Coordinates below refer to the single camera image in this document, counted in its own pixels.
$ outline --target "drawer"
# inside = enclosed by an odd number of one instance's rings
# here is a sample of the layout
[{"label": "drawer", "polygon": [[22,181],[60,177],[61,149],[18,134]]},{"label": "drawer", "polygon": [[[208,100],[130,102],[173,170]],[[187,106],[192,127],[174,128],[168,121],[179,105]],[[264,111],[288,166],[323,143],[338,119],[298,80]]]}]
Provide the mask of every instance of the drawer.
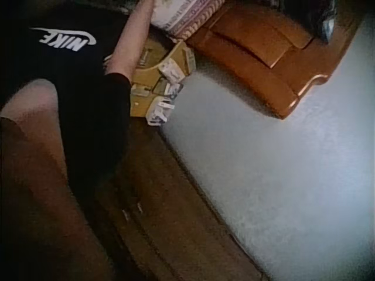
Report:
[{"label": "drawer", "polygon": [[125,172],[142,203],[135,220],[182,280],[261,280],[158,131],[141,120],[131,122]]},{"label": "drawer", "polygon": [[[115,187],[101,189],[96,197],[106,215],[102,216],[101,220],[107,220],[107,225],[111,226],[110,235],[115,237],[117,242],[117,246],[113,245],[112,248],[122,252],[115,254],[115,264],[120,268],[125,267],[127,272],[133,272],[131,265],[135,261],[137,267],[146,275],[152,273],[161,281],[177,281],[173,272],[150,246],[148,238],[139,230],[132,218],[133,214],[120,205]],[[139,280],[136,275],[132,277],[133,280]]]}]

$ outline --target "patterned pillow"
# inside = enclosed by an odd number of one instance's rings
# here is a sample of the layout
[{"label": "patterned pillow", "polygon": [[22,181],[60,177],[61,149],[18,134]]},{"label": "patterned pillow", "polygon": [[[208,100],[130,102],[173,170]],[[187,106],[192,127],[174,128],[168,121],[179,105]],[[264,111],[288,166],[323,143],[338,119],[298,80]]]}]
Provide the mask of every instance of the patterned pillow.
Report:
[{"label": "patterned pillow", "polygon": [[[73,0],[129,14],[138,0]],[[224,4],[225,0],[155,0],[152,24],[177,39],[188,39]]]},{"label": "patterned pillow", "polygon": [[156,0],[152,24],[186,40],[224,4],[225,0]]}]

